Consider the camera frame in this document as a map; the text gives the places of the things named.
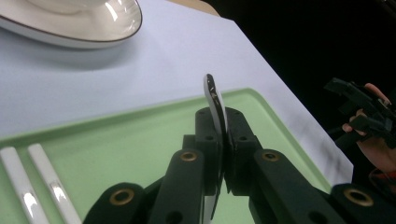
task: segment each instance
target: green tray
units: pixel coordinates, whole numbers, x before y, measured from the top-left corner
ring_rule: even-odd
[[[226,106],[244,113],[263,147],[285,154],[314,187],[330,192],[327,179],[257,92],[243,89],[222,95]],[[11,136],[0,140],[0,148],[17,149],[50,223],[63,223],[27,152],[29,145],[40,143],[82,220],[110,186],[131,182],[144,188],[162,177],[181,149],[183,135],[194,134],[195,112],[204,107],[208,104],[200,97],[128,111]],[[2,165],[0,181],[0,223],[28,223]],[[248,198],[227,194],[223,186],[213,223],[254,223]]]

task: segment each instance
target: white plate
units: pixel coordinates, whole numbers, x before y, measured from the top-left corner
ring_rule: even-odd
[[[142,25],[135,0],[109,0],[75,14],[58,14],[27,0],[1,0],[0,27],[46,43],[78,49],[115,46]]]

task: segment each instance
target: white stick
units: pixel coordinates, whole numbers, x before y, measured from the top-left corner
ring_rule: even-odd
[[[35,167],[41,174],[41,178],[44,180],[51,193],[52,200],[56,203],[61,212],[64,222],[67,224],[81,223],[78,213],[67,196],[64,186],[55,173],[43,147],[40,144],[33,144],[28,147],[28,151]]]
[[[23,169],[22,162],[15,147],[5,147],[0,150],[0,158],[30,223],[49,223],[41,207],[41,203],[35,195],[35,190],[30,183],[29,177]]]

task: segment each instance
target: white table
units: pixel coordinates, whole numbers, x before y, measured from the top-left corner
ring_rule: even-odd
[[[352,164],[233,22],[161,0],[139,2],[140,31],[110,49],[58,48],[0,29],[0,138],[222,91],[252,88],[331,184]]]

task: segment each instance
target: human hand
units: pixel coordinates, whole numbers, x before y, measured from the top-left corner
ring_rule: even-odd
[[[385,104],[390,104],[388,97],[375,85],[367,83],[364,85],[364,88],[377,95]],[[363,110],[360,109],[356,112],[356,116],[352,116],[349,121],[352,121],[357,116],[366,115]],[[354,131],[362,136],[366,135],[364,132],[353,130],[348,123],[343,124],[342,128],[346,133]],[[396,149],[389,148],[383,138],[373,136],[364,141],[358,141],[357,144],[361,152],[376,168],[384,173],[396,171]]]

